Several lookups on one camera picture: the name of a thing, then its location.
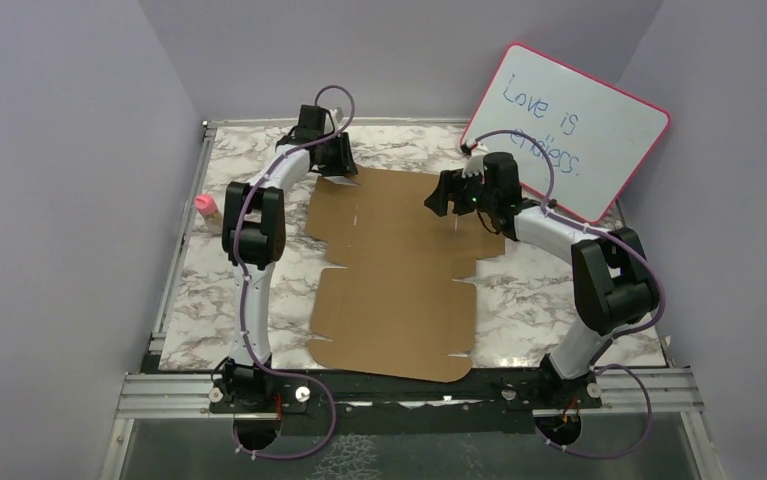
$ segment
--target cardboard flap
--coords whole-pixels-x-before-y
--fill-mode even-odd
[[[319,179],[306,232],[327,241],[310,328],[313,359],[331,368],[451,382],[471,368],[477,293],[454,279],[504,240],[474,215],[424,207],[437,176],[363,168],[360,186]]]

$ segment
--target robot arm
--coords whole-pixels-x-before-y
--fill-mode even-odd
[[[562,224],[538,202],[524,198],[512,155],[490,153],[482,161],[476,160],[476,169],[469,168],[475,162],[472,159],[465,170],[442,172],[436,190],[424,204],[439,216],[448,213],[449,202],[454,214],[477,211],[487,215],[494,233],[534,245],[572,266],[578,318],[540,368],[557,389],[580,382],[614,333],[657,307],[656,286],[639,262],[611,241]],[[608,233],[644,256],[633,230],[621,228]],[[611,269],[618,269],[619,274],[613,276]]]
[[[282,256],[286,242],[284,192],[309,172],[323,176],[357,173],[347,133],[342,133],[320,146],[286,154],[297,145],[330,134],[341,119],[342,114],[338,109],[327,111],[318,106],[302,106],[298,124],[278,142],[274,155],[265,168],[246,183],[232,182],[227,187],[222,246],[233,263],[236,284],[248,284],[247,298],[242,299],[242,288],[237,288],[235,303],[244,308],[251,349],[263,364],[271,357],[268,341],[268,297],[271,277],[274,264]],[[242,212],[251,185],[257,184],[263,178],[265,181],[255,192],[248,211]],[[242,226],[239,253],[246,266],[246,269],[243,269],[236,263],[232,252],[233,239],[239,216],[250,214],[252,211],[260,212],[260,219],[246,220]],[[229,359],[235,365],[251,367],[255,362],[245,347],[239,314],[240,310],[236,308],[236,332]]]

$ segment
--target pink whiteboard frame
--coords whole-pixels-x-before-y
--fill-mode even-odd
[[[487,93],[489,93],[489,87],[490,87],[490,86],[492,86],[492,84],[495,82],[495,78],[498,76],[498,71],[501,69],[501,64],[504,62],[504,58],[507,58],[507,54],[509,53],[510,49],[512,49],[513,47],[521,47],[521,48],[524,48],[524,49],[526,49],[526,50],[530,50],[531,52],[533,52],[533,53],[535,53],[535,54],[537,54],[537,55],[540,55],[540,56],[542,56],[542,57],[545,57],[545,58],[547,58],[548,60],[550,60],[550,61],[552,61],[552,62],[554,62],[554,63],[558,63],[558,64],[560,64],[560,65],[562,65],[562,66],[564,66],[564,67],[568,68],[569,70],[575,71],[575,72],[577,72],[578,74],[580,74],[580,75],[583,75],[584,77],[586,77],[586,78],[588,78],[588,79],[590,79],[590,80],[592,80],[592,81],[598,82],[598,83],[600,83],[601,85],[604,85],[604,86],[605,86],[605,87],[607,87],[607,88],[610,88],[610,89],[612,89],[612,90],[615,90],[616,92],[619,92],[619,93],[621,93],[622,95],[625,95],[625,96],[627,96],[627,97],[630,97],[630,98],[632,98],[632,99],[636,100],[637,102],[639,102],[639,103],[642,103],[642,104],[644,104],[644,105],[647,105],[647,106],[649,106],[649,107],[653,108],[654,110],[658,110],[658,111],[660,111],[660,112],[662,112],[663,114],[665,114],[665,115],[666,115],[666,126],[665,126],[665,127],[663,127],[663,130],[660,132],[660,134],[659,134],[659,135],[657,135],[657,138],[654,140],[654,143],[652,143],[652,144],[651,144],[651,148],[649,148],[649,149],[648,149],[648,151],[647,151],[647,152],[645,152],[645,155],[643,155],[643,156],[642,156],[642,159],[641,159],[641,160],[639,161],[639,163],[636,165],[636,168],[634,168],[634,169],[633,169],[633,172],[631,172],[631,173],[630,173],[630,176],[628,176],[628,177],[627,177],[627,180],[624,182],[624,184],[621,186],[621,188],[619,189],[619,191],[616,193],[616,196],[615,196],[615,197],[613,197],[613,200],[610,202],[610,204],[609,204],[609,205],[607,205],[607,208],[606,208],[606,209],[605,209],[605,210],[604,210],[604,211],[601,213],[601,216],[600,216],[600,217],[598,217],[598,219],[597,219],[597,220],[593,220],[593,219],[587,219],[587,218],[583,218],[583,217],[581,217],[580,215],[578,215],[576,212],[573,212],[573,211],[571,211],[571,210],[569,210],[569,209],[567,209],[567,208],[563,207],[562,205],[559,205],[559,207],[560,207],[560,208],[561,208],[563,211],[565,211],[565,212],[568,212],[569,214],[573,215],[574,217],[576,217],[576,218],[578,218],[578,219],[581,219],[581,220],[585,220],[585,221],[587,221],[587,222],[593,222],[593,223],[595,223],[595,222],[600,222],[601,220],[603,220],[603,219],[604,219],[604,217],[605,217],[605,216],[607,216],[607,212],[608,212],[608,211],[610,211],[610,207],[611,207],[611,206],[613,206],[613,204],[615,204],[615,203],[616,203],[616,199],[617,199],[617,198],[619,198],[619,195],[621,195],[621,192],[623,192],[623,191],[624,191],[624,189],[627,187],[627,184],[628,184],[628,183],[630,183],[630,179],[631,179],[631,178],[633,178],[633,177],[634,177],[634,175],[636,175],[636,172],[638,172],[638,171],[639,171],[639,167],[640,167],[640,166],[642,166],[642,162],[644,162],[644,161],[645,161],[645,159],[646,159],[646,158],[648,158],[648,155],[650,155],[650,154],[651,154],[651,150],[653,150],[653,149],[654,149],[654,146],[655,146],[655,145],[657,145],[657,143],[659,143],[659,142],[660,142],[660,140],[663,138],[663,134],[665,134],[665,133],[666,133],[666,130],[668,130],[668,129],[669,129],[669,125],[671,125],[671,123],[672,123],[672,117],[671,117],[671,115],[669,114],[669,112],[667,112],[666,110],[664,110],[664,109],[662,109],[662,108],[660,108],[660,107],[658,107],[658,106],[654,105],[653,103],[647,102],[647,101],[645,101],[645,100],[643,100],[643,99],[641,99],[641,98],[637,97],[636,95],[634,95],[634,94],[632,94],[632,93],[629,93],[629,92],[625,92],[624,90],[621,90],[621,89],[619,89],[619,88],[616,88],[616,87],[614,87],[613,85],[610,85],[610,84],[609,84],[609,83],[607,83],[607,82],[601,81],[601,80],[599,80],[599,79],[597,79],[597,78],[593,77],[592,75],[590,75],[590,74],[588,74],[588,73],[586,73],[586,72],[582,72],[582,71],[580,71],[580,70],[578,70],[578,69],[574,68],[574,67],[573,67],[573,66],[571,66],[571,65],[568,65],[568,64],[566,64],[566,63],[563,63],[563,62],[561,62],[561,61],[557,60],[556,58],[554,58],[554,57],[552,57],[552,56],[550,56],[550,55],[548,55],[548,54],[545,54],[545,53],[542,53],[542,52],[540,52],[540,51],[538,51],[538,50],[535,50],[535,49],[533,49],[533,48],[530,48],[530,47],[528,47],[527,45],[524,45],[524,44],[522,44],[522,43],[513,42],[513,43],[511,43],[509,46],[507,46],[507,50],[504,52],[504,57],[501,59],[501,61],[500,61],[500,62],[498,62],[498,68],[496,68],[496,69],[495,69],[495,73],[492,75],[492,80],[489,82],[489,85],[487,85],[487,86],[486,86],[486,91],[484,91],[484,92],[483,92],[483,96],[480,98],[480,103],[478,103],[478,104],[477,104],[477,108],[474,110],[474,114],[471,116],[471,119],[468,121],[468,125],[466,125],[466,127],[465,127],[465,131],[463,131],[462,137],[460,137],[460,144],[461,144],[461,145],[462,145],[463,141],[465,141],[465,133],[466,133],[466,132],[468,131],[468,129],[471,127],[471,122],[474,120],[474,116],[475,116],[475,115],[477,115],[477,112],[479,112],[479,111],[480,111],[480,107],[481,107],[481,106],[483,106],[483,100],[484,100],[484,99],[486,99],[486,94],[487,94]],[[530,187],[530,186],[529,186],[529,185],[527,185],[526,183],[524,183],[524,182],[520,182],[520,183],[521,183],[521,186],[522,186],[522,187],[524,187],[524,188],[526,188],[526,189],[530,190],[531,192],[535,192],[535,193],[537,193],[537,194],[539,194],[539,195],[544,195],[542,192],[540,192],[540,191],[536,190],[535,188],[532,188],[532,187]]]

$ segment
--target glass panel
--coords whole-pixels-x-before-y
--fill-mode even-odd
[[[584,418],[577,448],[609,453],[630,445],[640,415]],[[678,414],[655,416],[648,442],[634,455],[594,461],[562,455],[537,435],[501,433],[337,436],[317,455],[295,461],[251,461],[235,454],[228,420],[139,420],[123,478],[204,479],[698,479]],[[269,452],[293,453],[316,439],[280,437]]]

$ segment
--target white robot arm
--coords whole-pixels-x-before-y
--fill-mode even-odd
[[[477,168],[470,168],[474,163]],[[493,233],[529,243],[572,266],[578,318],[540,369],[558,389],[564,383],[573,388],[586,378],[590,363],[615,333],[657,307],[659,293],[648,271],[604,237],[619,239],[644,256],[639,238],[629,228],[607,232],[590,227],[588,231],[602,232],[593,235],[555,220],[553,210],[543,210],[538,202],[522,196],[518,166],[509,153],[472,159],[465,171],[442,172],[424,205],[439,216],[448,214],[449,202],[456,215],[472,211],[488,215]],[[614,277],[611,269],[620,273]]]

